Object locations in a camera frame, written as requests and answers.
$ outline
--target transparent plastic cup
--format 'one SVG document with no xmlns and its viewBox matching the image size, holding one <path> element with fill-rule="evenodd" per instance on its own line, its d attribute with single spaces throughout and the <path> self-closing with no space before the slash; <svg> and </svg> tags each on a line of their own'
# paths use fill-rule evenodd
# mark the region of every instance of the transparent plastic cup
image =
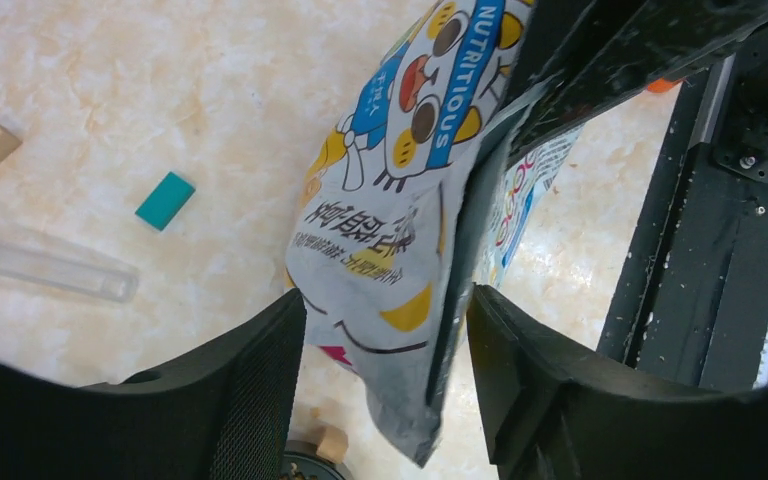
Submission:
<svg viewBox="0 0 768 480">
<path fill-rule="evenodd" d="M 127 302 L 137 290 L 136 275 L 0 243 L 0 275 Z"/>
</svg>

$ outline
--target beige marble surface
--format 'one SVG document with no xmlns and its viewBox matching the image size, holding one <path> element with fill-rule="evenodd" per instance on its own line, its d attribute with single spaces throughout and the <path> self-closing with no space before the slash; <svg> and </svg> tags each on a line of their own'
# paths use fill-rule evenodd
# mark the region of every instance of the beige marble surface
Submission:
<svg viewBox="0 0 768 480">
<path fill-rule="evenodd" d="M 281 292 L 301 174 L 349 97 L 427 0 L 0 0 L 0 237 L 27 229 L 141 272 L 125 305 L 0 279 L 0 361 L 73 385 L 120 381 L 234 326 Z M 537 207 L 504 291 L 594 346 L 675 92 L 593 121 Z M 162 233 L 133 214 L 170 170 L 197 192 Z M 495 478 L 466 349 L 424 471 L 381 438 L 363 385 L 302 361 L 291 435 L 349 432 L 361 479 Z"/>
</svg>

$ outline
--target plastic packaging bag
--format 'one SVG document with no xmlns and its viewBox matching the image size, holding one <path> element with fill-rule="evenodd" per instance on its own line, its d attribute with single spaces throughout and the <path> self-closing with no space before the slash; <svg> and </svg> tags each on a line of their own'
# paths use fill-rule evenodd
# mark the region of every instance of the plastic packaging bag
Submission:
<svg viewBox="0 0 768 480">
<path fill-rule="evenodd" d="M 522 239 L 532 208 L 552 181 L 581 134 L 581 127 L 532 150 L 505 172 L 493 205 L 475 281 L 498 289 Z"/>
<path fill-rule="evenodd" d="M 438 1 L 408 30 L 306 173 L 287 249 L 306 342 L 364 380 L 377 427 L 419 465 L 437 440 L 463 311 L 483 268 L 505 132 L 545 93 L 538 85 L 500 108 L 528 3 Z M 525 184 L 548 185 L 556 171 L 536 165 Z"/>
</svg>

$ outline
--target teal block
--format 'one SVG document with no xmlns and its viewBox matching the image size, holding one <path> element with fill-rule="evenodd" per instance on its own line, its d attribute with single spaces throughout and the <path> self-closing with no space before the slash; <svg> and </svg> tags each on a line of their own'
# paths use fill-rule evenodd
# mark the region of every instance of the teal block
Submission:
<svg viewBox="0 0 768 480">
<path fill-rule="evenodd" d="M 136 214 L 152 227 L 163 231 L 195 191 L 189 182 L 169 172 L 140 205 Z"/>
</svg>

